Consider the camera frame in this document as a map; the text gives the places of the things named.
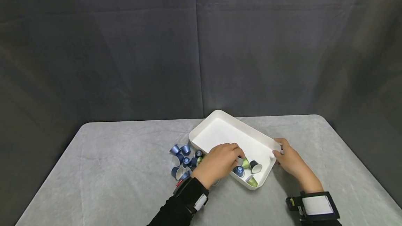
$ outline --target white plastic tray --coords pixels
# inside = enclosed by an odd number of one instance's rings
[[[275,156],[272,150],[281,151],[281,146],[272,138],[257,131],[240,120],[228,115],[222,110],[215,110],[205,120],[203,120],[193,131],[190,132],[188,138],[193,147],[208,153],[213,147],[224,143],[237,143],[243,149],[249,162],[256,160],[262,165],[260,173],[254,174],[258,186],[253,187],[245,182],[247,177],[251,175],[251,170],[246,168],[243,178],[235,173],[230,175],[250,190],[256,190],[261,187],[273,165],[275,164]]]

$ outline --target gray table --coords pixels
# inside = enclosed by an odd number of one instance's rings
[[[402,210],[318,115],[240,118],[284,137],[331,192],[346,225],[402,225]],[[18,221],[23,225],[146,225],[175,188],[170,147],[188,142],[202,120],[87,123],[82,126]],[[288,212],[296,181],[274,167],[249,191],[230,176],[211,190],[192,225],[299,225]]]

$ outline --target dark curtain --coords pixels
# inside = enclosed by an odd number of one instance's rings
[[[317,113],[402,204],[401,0],[0,0],[0,218],[91,121]]]

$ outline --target blue coffee capsule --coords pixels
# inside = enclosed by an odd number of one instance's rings
[[[188,176],[190,176],[190,175],[185,172],[185,173],[180,177],[180,180],[183,180],[184,178],[186,178],[186,177],[188,177]]]
[[[242,178],[244,176],[244,169],[242,166],[237,166],[233,168],[233,173]]]
[[[183,173],[184,173],[183,168],[174,167],[172,168],[171,175],[178,181],[180,177],[183,175]]]
[[[186,167],[186,173],[187,173],[188,175],[191,175],[192,172],[193,172],[193,170],[192,170],[189,166],[187,166],[187,167]]]
[[[174,155],[180,153],[180,147],[177,146],[177,144],[175,144],[171,149],[170,152]]]
[[[183,155],[189,155],[191,152],[190,144],[185,144],[180,149],[181,149],[181,152],[183,153]]]
[[[182,154],[177,154],[172,157],[172,162],[176,167],[179,167],[180,164],[183,162],[184,156]]]
[[[253,174],[259,173],[262,170],[262,165],[258,164],[258,162],[254,160],[250,162],[250,167],[251,167],[251,173]]]
[[[197,150],[194,154],[194,157],[198,158],[198,157],[204,157],[204,153],[201,150]]]
[[[201,157],[194,157],[191,159],[191,165],[197,167],[201,163]]]
[[[187,166],[190,166],[190,164],[191,164],[190,158],[185,157],[185,158],[183,159],[183,162],[182,162],[183,168],[186,168]]]

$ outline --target wrist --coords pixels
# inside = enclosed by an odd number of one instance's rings
[[[320,180],[315,176],[313,171],[308,171],[297,178],[301,189],[306,193],[323,192]]]
[[[211,180],[210,176],[206,175],[205,173],[202,173],[201,171],[198,171],[195,169],[191,173],[192,178],[197,178],[197,180],[206,188],[209,189],[212,184],[214,183],[214,180]]]

